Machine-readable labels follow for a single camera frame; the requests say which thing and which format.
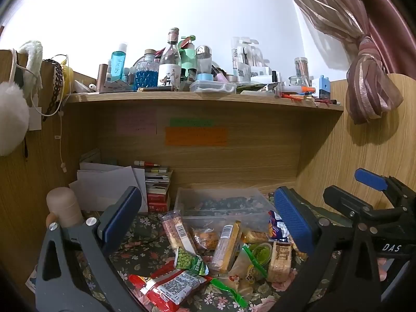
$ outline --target blue liquid bottle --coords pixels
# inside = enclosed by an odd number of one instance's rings
[[[127,44],[121,43],[118,51],[111,55],[111,81],[117,81],[123,76],[124,61],[126,60]]]
[[[156,51],[153,49],[146,49],[144,51],[144,61],[137,64],[134,90],[138,88],[157,87],[159,63],[154,61],[155,53]]]

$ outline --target blue liquid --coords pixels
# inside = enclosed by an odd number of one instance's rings
[[[139,70],[134,79],[134,90],[138,88],[157,87],[157,71]]]
[[[126,53],[123,51],[115,51],[111,55],[111,81],[120,80],[123,76],[125,59]]]

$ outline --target beige bottle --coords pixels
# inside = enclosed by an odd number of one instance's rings
[[[63,228],[84,222],[75,193],[68,187],[57,187],[46,195],[46,203],[50,214],[46,218],[46,226],[58,222]]]

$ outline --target blue gripper pad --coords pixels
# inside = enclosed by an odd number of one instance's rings
[[[98,237],[103,241],[102,253],[106,257],[119,249],[141,204],[140,190],[129,186],[117,203],[109,206],[101,215]]]
[[[275,191],[275,207],[299,251],[310,255],[315,250],[320,229],[313,212],[297,196],[293,189],[281,186]]]
[[[359,168],[354,174],[354,177],[360,183],[363,183],[377,191],[387,190],[387,183],[384,177],[376,175],[371,171]]]

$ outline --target plastic box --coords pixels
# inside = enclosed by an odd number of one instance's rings
[[[241,221],[242,228],[268,232],[269,211],[276,210],[258,189],[178,189],[175,210],[188,227],[212,228]]]
[[[218,81],[195,81],[189,87],[189,91],[196,93],[237,93],[237,86],[234,83]]]

